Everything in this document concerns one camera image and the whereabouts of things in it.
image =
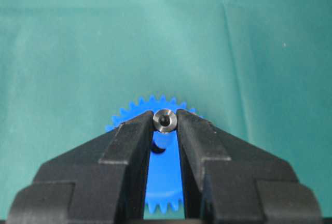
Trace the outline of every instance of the blue plastic part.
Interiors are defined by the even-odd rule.
[[[133,102],[129,103],[128,111],[121,108],[121,116],[113,116],[113,125],[107,125],[106,131],[111,131],[122,122],[130,120],[147,110],[156,113],[164,108],[176,112],[180,108],[186,109],[186,103],[182,102],[178,105],[176,98],[167,101],[165,96],[161,96],[159,100],[151,96],[149,101],[145,101],[141,97],[138,105]],[[189,111],[194,113],[195,109],[191,108]],[[155,211],[157,205],[159,205],[162,213],[166,213],[168,204],[171,205],[174,211],[177,211],[179,203],[183,203],[183,193],[176,132],[169,134],[154,132],[153,140],[158,147],[165,148],[165,152],[161,154],[151,152],[145,203],[148,204],[150,213]]]

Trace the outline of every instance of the gear teeth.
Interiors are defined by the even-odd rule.
[[[122,115],[122,116],[125,116],[125,115],[127,115],[127,111],[124,109],[124,108],[120,108],[120,114]]]
[[[118,116],[112,116],[112,122],[113,122],[113,126],[117,126],[119,124],[119,117]]]
[[[148,208],[149,208],[149,212],[150,213],[154,213],[157,207],[157,203],[153,202],[153,201],[149,201],[147,204]]]
[[[143,105],[145,103],[143,97],[139,97],[139,105]]]
[[[172,209],[178,211],[179,200],[171,202]]]
[[[161,97],[160,97],[160,102],[165,102],[166,101],[166,97],[165,97],[165,95],[162,95]]]
[[[159,203],[159,207],[160,207],[160,211],[165,214],[167,212],[167,206],[168,203],[167,202],[160,202]]]
[[[182,103],[180,104],[180,107],[183,108],[183,109],[186,109],[186,106],[187,106],[187,103],[185,103],[185,102],[182,102]]]
[[[153,95],[151,95],[151,96],[150,96],[150,101],[151,101],[151,102],[155,102],[155,101],[156,101],[156,98],[155,98]]]
[[[171,103],[172,103],[172,104],[176,104],[176,98],[175,98],[175,97],[173,97],[173,98],[171,99]]]
[[[136,105],[134,102],[129,102],[129,110],[132,110],[132,109],[135,109],[136,108]]]

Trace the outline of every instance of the metal ring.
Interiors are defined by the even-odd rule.
[[[168,117],[169,123],[168,125],[164,126],[160,123],[160,119],[162,117]],[[177,126],[177,117],[174,112],[172,112],[169,109],[162,109],[155,113],[154,117],[154,126],[157,129],[157,131],[162,133],[168,133],[173,131]]]

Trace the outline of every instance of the blue gear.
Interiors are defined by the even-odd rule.
[[[122,122],[130,120],[147,110],[156,113],[164,108],[176,112],[179,108],[186,109],[186,103],[182,102],[177,105],[176,98],[167,101],[165,96],[162,96],[160,100],[156,100],[154,96],[151,96],[149,101],[140,98],[138,105],[133,102],[129,103],[128,111],[121,108],[121,116],[113,116],[113,125],[107,125],[106,131],[111,131]],[[189,111],[194,113],[195,109],[192,108]],[[154,132],[153,140],[158,147],[165,149],[165,151],[161,154],[153,152],[150,154],[145,203],[148,205],[150,213],[155,211],[157,205],[160,206],[162,213],[166,213],[169,203],[173,210],[177,211],[179,203],[183,203],[183,193],[176,132],[169,134]]]

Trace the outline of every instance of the black plastic jaw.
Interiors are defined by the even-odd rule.
[[[143,220],[148,111],[44,163],[6,223],[322,223],[312,191],[286,161],[185,110],[177,120],[186,219]]]

